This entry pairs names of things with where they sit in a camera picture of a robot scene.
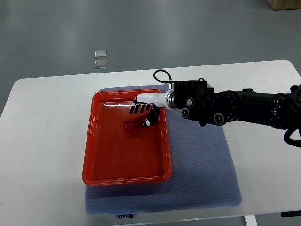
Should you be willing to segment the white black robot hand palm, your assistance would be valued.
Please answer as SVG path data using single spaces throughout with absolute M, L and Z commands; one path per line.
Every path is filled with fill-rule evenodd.
M 133 107 L 155 105 L 175 110 L 174 93 L 141 93 L 133 100 Z

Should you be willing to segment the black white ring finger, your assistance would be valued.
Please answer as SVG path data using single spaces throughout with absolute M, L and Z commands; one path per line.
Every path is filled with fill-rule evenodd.
M 134 114 L 137 114 L 141 105 L 135 105 Z

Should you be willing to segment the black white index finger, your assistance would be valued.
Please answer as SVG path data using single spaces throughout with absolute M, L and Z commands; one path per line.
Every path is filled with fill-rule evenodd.
M 148 111 L 150 109 L 151 105 L 150 104 L 147 104 L 146 105 L 146 111 Z

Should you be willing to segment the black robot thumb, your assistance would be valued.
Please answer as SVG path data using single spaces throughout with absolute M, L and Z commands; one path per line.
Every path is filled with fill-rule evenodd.
M 152 126 L 157 119 L 159 118 L 161 113 L 161 110 L 159 107 L 153 106 L 153 108 L 149 111 L 147 118 L 145 121 L 142 123 L 143 127 L 149 127 Z

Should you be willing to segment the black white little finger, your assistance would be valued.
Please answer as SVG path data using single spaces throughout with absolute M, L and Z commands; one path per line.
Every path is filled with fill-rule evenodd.
M 129 114 L 135 114 L 135 108 L 136 108 L 136 104 L 132 103 L 130 106 Z

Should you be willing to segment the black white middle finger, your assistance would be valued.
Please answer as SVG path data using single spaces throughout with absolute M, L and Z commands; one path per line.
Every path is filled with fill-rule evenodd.
M 140 105 L 140 113 L 143 113 L 145 109 L 145 104 Z

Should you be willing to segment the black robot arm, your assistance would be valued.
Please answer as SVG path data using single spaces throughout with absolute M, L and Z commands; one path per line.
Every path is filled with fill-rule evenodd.
M 291 86 L 290 93 L 258 93 L 251 88 L 216 93 L 203 78 L 175 81 L 164 102 L 165 108 L 179 109 L 183 118 L 201 126 L 239 120 L 284 130 L 301 128 L 301 87 L 297 85 Z

